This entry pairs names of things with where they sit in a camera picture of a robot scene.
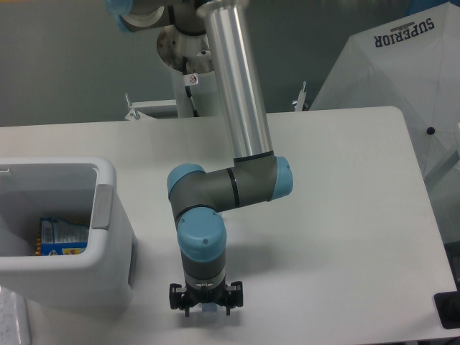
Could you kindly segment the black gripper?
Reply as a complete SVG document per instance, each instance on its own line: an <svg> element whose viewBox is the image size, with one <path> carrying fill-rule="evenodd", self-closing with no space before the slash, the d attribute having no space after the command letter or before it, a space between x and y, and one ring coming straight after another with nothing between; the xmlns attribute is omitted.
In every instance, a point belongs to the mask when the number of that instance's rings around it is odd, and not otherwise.
<svg viewBox="0 0 460 345"><path fill-rule="evenodd" d="M172 310L179 309L190 316L190 309L199 303L215 303L226 307L226 315L231 315L231 310L244 306L244 291L242 281L226 285L223 280L214 288L204 287L195 289L190 284L184 286L171 283L169 286L169 301Z"/></svg>

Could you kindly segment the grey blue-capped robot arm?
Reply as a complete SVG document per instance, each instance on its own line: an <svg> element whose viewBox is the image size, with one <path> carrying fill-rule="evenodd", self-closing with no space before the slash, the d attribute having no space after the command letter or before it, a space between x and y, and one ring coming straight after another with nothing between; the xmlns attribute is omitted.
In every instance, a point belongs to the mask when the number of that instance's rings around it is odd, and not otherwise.
<svg viewBox="0 0 460 345"><path fill-rule="evenodd" d="M272 148L254 63L247 1L107 1L120 29L161 28L157 51L190 91L201 74L216 77L234 164L213 172L182 164L167 177L185 282L169 287L170 307L188 313L214 303L243 306L241 282L226 282L224 211L273 201L293 190L288 161Z"/></svg>

